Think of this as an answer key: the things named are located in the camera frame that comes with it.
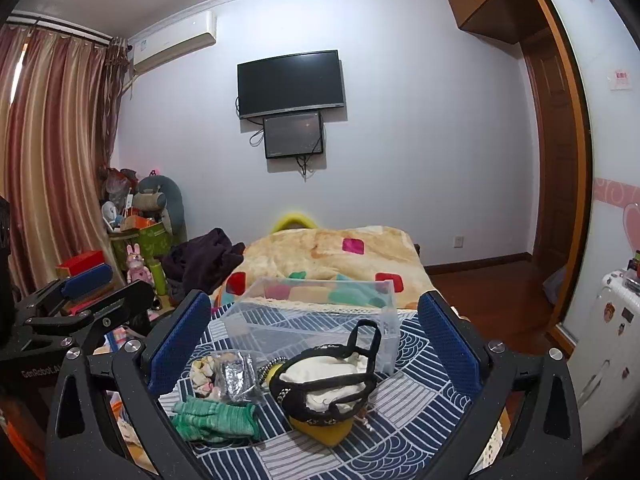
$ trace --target screw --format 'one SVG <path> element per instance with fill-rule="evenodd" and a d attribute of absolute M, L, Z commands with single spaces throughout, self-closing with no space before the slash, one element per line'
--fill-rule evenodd
<path fill-rule="evenodd" d="M 549 350 L 549 357 L 555 359 L 556 361 L 560 361 L 562 360 L 562 352 L 557 348 L 552 348 L 551 350 Z"/>
<path fill-rule="evenodd" d="M 501 354 L 502 352 L 504 352 L 504 343 L 497 339 L 492 339 L 491 341 L 489 341 L 489 350 L 491 350 L 491 352 Z"/>
<path fill-rule="evenodd" d="M 72 349 L 66 351 L 67 359 L 75 359 L 80 355 L 80 349 L 77 346 L 74 346 Z"/>
<path fill-rule="evenodd" d="M 124 350 L 125 352 L 133 353 L 140 350 L 141 346 L 142 343 L 140 341 L 138 341 L 137 339 L 131 339 L 130 341 L 124 343 Z"/>

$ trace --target television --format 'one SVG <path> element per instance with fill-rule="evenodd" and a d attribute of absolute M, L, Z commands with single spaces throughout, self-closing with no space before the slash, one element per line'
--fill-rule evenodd
<path fill-rule="evenodd" d="M 238 65 L 241 119 L 340 106 L 344 106 L 344 93 L 337 50 Z"/>
<path fill-rule="evenodd" d="M 266 158 L 315 155 L 322 152 L 324 142 L 320 112 L 295 112 L 265 118 Z"/>

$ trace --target door handle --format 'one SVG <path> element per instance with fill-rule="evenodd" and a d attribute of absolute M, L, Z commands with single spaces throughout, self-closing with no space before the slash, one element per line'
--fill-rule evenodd
<path fill-rule="evenodd" d="M 582 392 L 580 393 L 580 396 L 578 397 L 578 409 L 583 407 L 586 404 L 587 400 L 591 399 L 591 396 L 600 387 L 600 383 L 602 382 L 602 377 L 604 376 L 606 371 L 609 370 L 609 365 L 610 364 L 611 364 L 611 362 L 608 359 L 606 361 L 604 361 L 602 366 L 600 367 L 600 370 L 598 371 L 598 373 L 595 374 L 589 380 L 589 382 L 586 384 L 586 386 L 582 389 Z"/>

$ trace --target blue gripper pad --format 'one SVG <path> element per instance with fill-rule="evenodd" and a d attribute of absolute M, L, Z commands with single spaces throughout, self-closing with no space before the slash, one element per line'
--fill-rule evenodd
<path fill-rule="evenodd" d="M 193 349 L 211 320 L 211 300 L 200 290 L 192 290 L 175 310 L 173 326 L 149 360 L 149 392 L 159 397 L 174 389 Z"/>
<path fill-rule="evenodd" d="M 418 300 L 418 321 L 453 387 L 474 399 L 482 389 L 478 360 L 428 292 Z"/>
<path fill-rule="evenodd" d="M 69 300 L 77 300 L 92 290 L 106 285 L 112 278 L 111 267 L 107 264 L 100 264 L 66 280 L 60 292 Z"/>

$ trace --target pink decorative stripe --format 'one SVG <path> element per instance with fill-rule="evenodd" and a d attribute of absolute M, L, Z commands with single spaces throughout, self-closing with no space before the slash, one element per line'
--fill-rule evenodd
<path fill-rule="evenodd" d="M 631 203 L 640 204 L 640 187 L 606 178 L 594 178 L 593 199 L 624 209 Z"/>

